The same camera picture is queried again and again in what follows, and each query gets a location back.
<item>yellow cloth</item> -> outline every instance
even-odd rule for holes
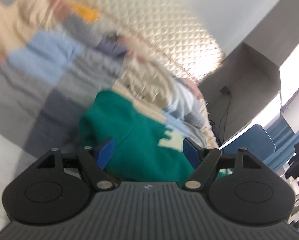
[[[99,18],[98,11],[88,8],[86,6],[80,5],[80,4],[72,4],[73,10],[82,17],[85,22],[95,22]]]

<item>black cable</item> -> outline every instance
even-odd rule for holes
[[[228,92],[227,94],[230,96],[230,100],[229,100],[227,108],[225,109],[224,114],[223,114],[223,116],[222,116],[222,118],[221,118],[221,120],[219,122],[219,125],[218,125],[218,138],[220,140],[221,147],[222,147],[222,145],[224,143],[224,139],[225,139],[225,135],[224,135],[225,134],[225,126],[226,126],[226,121],[227,121],[227,117],[228,117],[228,114],[229,114],[229,108],[230,108],[230,104],[231,104],[231,100],[232,100],[231,92]],[[225,122],[224,122],[223,141],[221,141],[221,135],[220,135],[221,123],[222,123],[222,120],[223,120],[223,118],[224,118],[225,115],[226,115],[226,118],[225,118]]]

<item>power cord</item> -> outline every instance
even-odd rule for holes
[[[225,112],[220,120],[220,123],[218,125],[218,137],[219,137],[219,140],[220,140],[220,143],[221,143],[221,147],[223,146],[223,143],[224,143],[224,140],[225,140],[225,127],[226,127],[226,121],[227,121],[227,117],[229,115],[229,109],[230,109],[230,104],[231,104],[231,101],[232,101],[232,95],[231,95],[231,92],[228,91],[227,92],[227,95],[230,96],[230,99],[229,99],[229,103],[227,105],[227,108],[225,109]],[[224,118],[224,116],[226,115],[225,117],[225,121],[224,121],[224,129],[223,129],[223,140],[221,141],[221,135],[220,135],[220,129],[221,129],[221,123],[222,123],[222,120]]]

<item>gray ribbed surface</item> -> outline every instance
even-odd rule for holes
[[[299,235],[285,223],[250,228],[228,222],[198,193],[176,183],[123,182],[114,191],[96,194],[89,208],[58,225],[32,227],[12,222],[1,240],[294,240]]]

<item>bed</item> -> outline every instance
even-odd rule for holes
[[[222,59],[213,37],[191,17],[185,30],[173,27],[180,38],[165,46],[171,30],[164,34],[160,25],[153,33],[152,20],[137,23],[139,14],[120,14],[122,8],[112,7],[122,6],[120,0],[97,0],[98,9],[94,1],[0,0],[0,230],[8,223],[1,204],[6,185],[50,148],[75,151],[79,119],[102,90],[128,98],[202,147],[217,147],[194,85]],[[176,0],[168,1],[189,18]],[[176,53],[177,46],[187,53]],[[195,59],[195,51],[213,56],[201,66],[204,58]]]

